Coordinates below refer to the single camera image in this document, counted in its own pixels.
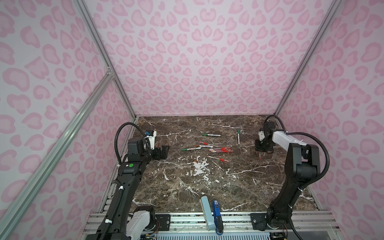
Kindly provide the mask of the green cap marker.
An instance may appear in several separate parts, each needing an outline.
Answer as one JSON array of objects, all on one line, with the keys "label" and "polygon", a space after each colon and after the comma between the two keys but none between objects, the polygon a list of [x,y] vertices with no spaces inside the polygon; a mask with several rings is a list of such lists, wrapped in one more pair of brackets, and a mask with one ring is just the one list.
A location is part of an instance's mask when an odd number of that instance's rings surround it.
[{"label": "green cap marker", "polygon": [[222,135],[220,135],[220,134],[207,134],[207,133],[203,133],[202,136],[204,136],[204,137],[221,137]]},{"label": "green cap marker", "polygon": [[185,148],[181,149],[182,152],[187,152],[187,151],[195,151],[195,150],[201,150],[202,147],[194,147],[194,148]]}]

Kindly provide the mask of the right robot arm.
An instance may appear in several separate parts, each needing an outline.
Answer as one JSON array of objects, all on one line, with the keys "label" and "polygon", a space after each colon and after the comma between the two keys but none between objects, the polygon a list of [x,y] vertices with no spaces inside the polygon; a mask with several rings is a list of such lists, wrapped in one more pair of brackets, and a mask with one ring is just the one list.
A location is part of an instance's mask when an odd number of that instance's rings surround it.
[{"label": "right robot arm", "polygon": [[287,151],[284,166],[286,177],[282,189],[270,203],[267,213],[253,220],[255,229],[259,231],[279,229],[289,223],[293,206],[305,189],[305,185],[315,180],[321,173],[319,148],[286,135],[271,121],[263,124],[255,144],[259,152],[272,153],[275,145]]}]

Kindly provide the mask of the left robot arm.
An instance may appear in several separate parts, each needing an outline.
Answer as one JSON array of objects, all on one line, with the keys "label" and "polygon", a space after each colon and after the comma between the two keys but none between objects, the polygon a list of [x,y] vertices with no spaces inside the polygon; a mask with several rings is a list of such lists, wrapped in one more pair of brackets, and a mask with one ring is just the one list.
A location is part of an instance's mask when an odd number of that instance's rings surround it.
[{"label": "left robot arm", "polygon": [[167,159],[170,150],[170,146],[155,147],[150,142],[146,147],[146,143],[144,138],[128,141],[128,152],[118,169],[111,205],[96,233],[88,235],[87,240],[141,240],[145,230],[157,230],[154,206],[137,207],[132,216],[129,214],[147,165],[152,160]]}]

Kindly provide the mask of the light blue box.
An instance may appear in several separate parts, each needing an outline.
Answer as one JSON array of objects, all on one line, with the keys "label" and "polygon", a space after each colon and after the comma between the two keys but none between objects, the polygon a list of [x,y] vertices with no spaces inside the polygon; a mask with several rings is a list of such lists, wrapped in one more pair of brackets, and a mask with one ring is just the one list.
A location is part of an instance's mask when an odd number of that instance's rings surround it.
[{"label": "light blue box", "polygon": [[201,206],[203,209],[203,215],[205,219],[206,226],[208,228],[208,231],[214,231],[216,229],[213,213],[211,210],[210,202],[208,200],[207,196],[203,196],[200,199]]}]

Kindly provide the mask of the blue black tool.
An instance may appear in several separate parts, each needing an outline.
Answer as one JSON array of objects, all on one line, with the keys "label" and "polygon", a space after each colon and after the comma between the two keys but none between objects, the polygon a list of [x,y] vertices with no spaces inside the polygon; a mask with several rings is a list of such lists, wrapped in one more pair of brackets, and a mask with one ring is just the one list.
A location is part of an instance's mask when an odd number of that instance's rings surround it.
[{"label": "blue black tool", "polygon": [[213,214],[216,226],[216,234],[221,236],[224,233],[224,224],[220,211],[220,204],[218,200],[213,200]]}]

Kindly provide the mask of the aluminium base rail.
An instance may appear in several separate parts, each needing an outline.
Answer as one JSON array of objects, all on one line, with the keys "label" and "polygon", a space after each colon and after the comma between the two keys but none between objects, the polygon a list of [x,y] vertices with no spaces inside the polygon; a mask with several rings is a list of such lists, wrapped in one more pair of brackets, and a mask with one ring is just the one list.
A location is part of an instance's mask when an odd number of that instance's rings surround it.
[{"label": "aluminium base rail", "polygon": [[158,213],[158,230],[141,233],[148,240],[342,240],[341,229],[329,211],[293,211],[293,226],[259,231],[262,212],[220,212],[221,234],[215,215],[202,212]]}]

